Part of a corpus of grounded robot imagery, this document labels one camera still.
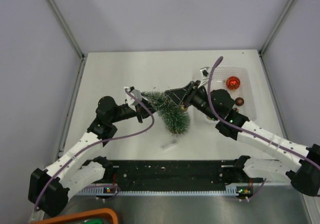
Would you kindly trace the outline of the small green christmas tree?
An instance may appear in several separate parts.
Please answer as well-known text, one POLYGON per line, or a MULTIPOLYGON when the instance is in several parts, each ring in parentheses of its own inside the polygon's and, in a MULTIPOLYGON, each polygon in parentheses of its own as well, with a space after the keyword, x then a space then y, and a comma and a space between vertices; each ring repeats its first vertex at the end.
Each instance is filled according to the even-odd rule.
POLYGON ((191 122, 189 114, 177 106, 164 92, 142 92, 141 95, 156 110, 172 135, 183 135, 188 132, 191 122))

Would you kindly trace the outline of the brown bauble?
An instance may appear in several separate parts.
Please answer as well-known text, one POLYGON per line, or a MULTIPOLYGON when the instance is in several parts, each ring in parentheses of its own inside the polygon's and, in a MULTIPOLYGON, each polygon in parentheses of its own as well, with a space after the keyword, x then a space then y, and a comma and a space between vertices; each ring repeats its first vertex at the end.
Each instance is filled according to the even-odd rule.
POLYGON ((235 99, 235 104, 237 106, 242 106, 245 103, 245 100, 242 97, 238 97, 235 99))

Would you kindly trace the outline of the white plastic basket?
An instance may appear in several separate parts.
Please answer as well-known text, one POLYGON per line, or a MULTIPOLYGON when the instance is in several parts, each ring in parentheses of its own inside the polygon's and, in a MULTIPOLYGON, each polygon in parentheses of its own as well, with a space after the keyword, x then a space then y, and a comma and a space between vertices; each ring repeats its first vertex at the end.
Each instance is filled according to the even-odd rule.
MULTIPOLYGON (((198 71, 198 73, 195 73, 194 71, 192 80, 202 80, 202 74, 200 71, 198 71)), ((250 120, 257 120, 258 116, 256 113, 254 95, 246 68, 227 66, 217 67, 211 81, 211 91, 216 89, 227 90, 234 100, 238 97, 243 98, 244 104, 242 106, 234 105, 234 107, 238 109, 240 114, 247 116, 250 120), (227 79, 231 76, 238 77, 240 80, 240 86, 235 90, 229 89, 226 84, 227 79)), ((196 110, 195 107, 190 107, 188 113, 190 114, 194 124, 213 125, 217 123, 217 121, 210 121, 207 119, 207 117, 200 111, 196 110)))

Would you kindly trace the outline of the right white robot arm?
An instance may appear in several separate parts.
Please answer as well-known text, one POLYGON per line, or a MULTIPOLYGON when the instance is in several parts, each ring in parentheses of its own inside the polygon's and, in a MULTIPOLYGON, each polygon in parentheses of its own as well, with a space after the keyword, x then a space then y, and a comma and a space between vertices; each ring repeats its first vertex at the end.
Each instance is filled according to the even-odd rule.
POLYGON ((241 157, 233 169, 236 180, 266 178, 290 183, 308 196, 319 196, 319 145, 312 147, 281 138, 259 127, 248 117, 234 109, 235 101, 228 91, 208 91, 199 81, 191 81, 185 87, 166 90, 164 93, 179 107, 194 106, 204 115, 217 121, 216 129, 225 137, 246 143, 271 157, 258 160, 241 157))

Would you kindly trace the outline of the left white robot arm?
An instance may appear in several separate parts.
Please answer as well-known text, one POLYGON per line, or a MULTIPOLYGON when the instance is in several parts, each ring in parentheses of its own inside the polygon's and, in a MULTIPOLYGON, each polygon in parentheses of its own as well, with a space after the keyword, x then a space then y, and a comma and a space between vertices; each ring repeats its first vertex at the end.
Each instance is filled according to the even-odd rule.
POLYGON ((80 140, 62 157, 44 169, 37 168, 30 177, 28 199, 34 211, 54 217, 62 212, 69 200, 95 181, 108 182, 113 169, 106 157, 97 156, 109 142, 138 136, 151 129, 115 137, 116 122, 137 118, 141 123, 150 117, 155 123, 154 107, 142 97, 128 94, 127 102, 118 105, 111 96, 102 97, 96 117, 80 140))

